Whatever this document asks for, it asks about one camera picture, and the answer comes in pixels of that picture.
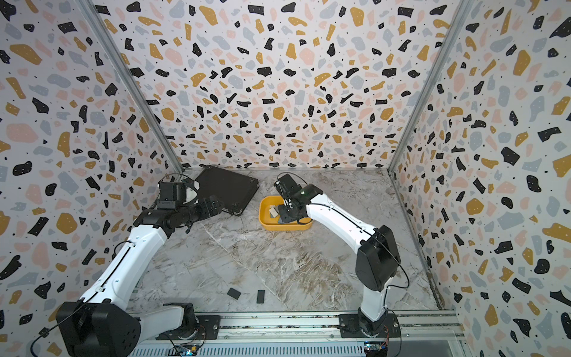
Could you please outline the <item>black eraser bottom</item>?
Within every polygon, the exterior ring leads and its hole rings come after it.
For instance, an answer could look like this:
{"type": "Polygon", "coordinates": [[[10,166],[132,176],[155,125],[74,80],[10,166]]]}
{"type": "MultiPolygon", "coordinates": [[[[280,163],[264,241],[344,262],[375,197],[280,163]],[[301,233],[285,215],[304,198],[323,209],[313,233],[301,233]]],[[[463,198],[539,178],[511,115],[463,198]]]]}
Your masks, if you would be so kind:
{"type": "Polygon", "coordinates": [[[265,291],[264,290],[259,290],[257,292],[257,304],[263,304],[265,301],[265,291]]]}

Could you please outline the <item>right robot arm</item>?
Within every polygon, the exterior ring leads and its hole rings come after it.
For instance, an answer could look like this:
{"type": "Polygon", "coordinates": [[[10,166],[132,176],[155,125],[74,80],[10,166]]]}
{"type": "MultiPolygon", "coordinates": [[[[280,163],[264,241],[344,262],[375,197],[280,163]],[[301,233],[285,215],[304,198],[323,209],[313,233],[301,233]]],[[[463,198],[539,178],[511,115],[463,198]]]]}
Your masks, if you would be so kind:
{"type": "Polygon", "coordinates": [[[282,174],[274,188],[283,199],[277,207],[282,223],[309,218],[341,238],[355,253],[355,275],[364,287],[359,314],[367,323],[377,323],[386,314],[389,285],[401,267],[394,234],[387,226],[375,227],[345,211],[313,184],[302,186],[282,174]]]}

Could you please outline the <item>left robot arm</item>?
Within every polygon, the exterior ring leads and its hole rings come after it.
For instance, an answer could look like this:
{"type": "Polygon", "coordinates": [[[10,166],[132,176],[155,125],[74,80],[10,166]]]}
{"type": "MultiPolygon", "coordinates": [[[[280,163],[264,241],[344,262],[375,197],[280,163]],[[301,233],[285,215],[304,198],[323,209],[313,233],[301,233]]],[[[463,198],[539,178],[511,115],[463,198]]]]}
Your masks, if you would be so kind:
{"type": "Polygon", "coordinates": [[[56,320],[70,356],[129,356],[140,342],[160,335],[196,337],[199,320],[191,303],[170,303],[138,315],[127,311],[138,281],[175,230],[222,212],[216,196],[187,196],[195,190],[191,179],[160,183],[156,204],[134,221],[110,266],[81,298],[58,309],[56,320]]]}

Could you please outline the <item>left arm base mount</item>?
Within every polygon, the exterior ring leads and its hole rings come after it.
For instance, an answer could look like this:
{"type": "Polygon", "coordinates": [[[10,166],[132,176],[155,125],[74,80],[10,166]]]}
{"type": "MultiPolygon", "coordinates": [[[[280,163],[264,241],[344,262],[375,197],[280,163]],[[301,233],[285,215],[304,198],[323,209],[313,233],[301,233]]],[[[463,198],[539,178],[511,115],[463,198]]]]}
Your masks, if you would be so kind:
{"type": "Polygon", "coordinates": [[[166,341],[171,339],[174,342],[216,340],[220,322],[220,315],[198,315],[191,318],[183,318],[180,327],[160,334],[156,337],[156,340],[166,341]]]}

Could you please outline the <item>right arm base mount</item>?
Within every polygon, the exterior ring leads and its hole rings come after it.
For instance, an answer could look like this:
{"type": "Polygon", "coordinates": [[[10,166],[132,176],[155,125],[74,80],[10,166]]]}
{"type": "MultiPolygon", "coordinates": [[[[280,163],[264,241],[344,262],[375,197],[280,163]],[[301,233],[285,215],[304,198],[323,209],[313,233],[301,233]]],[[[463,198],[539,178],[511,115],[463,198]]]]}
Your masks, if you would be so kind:
{"type": "Polygon", "coordinates": [[[401,336],[400,324],[392,312],[385,312],[377,321],[370,321],[365,315],[341,314],[339,319],[339,330],[343,339],[384,339],[398,338],[401,336]]]}

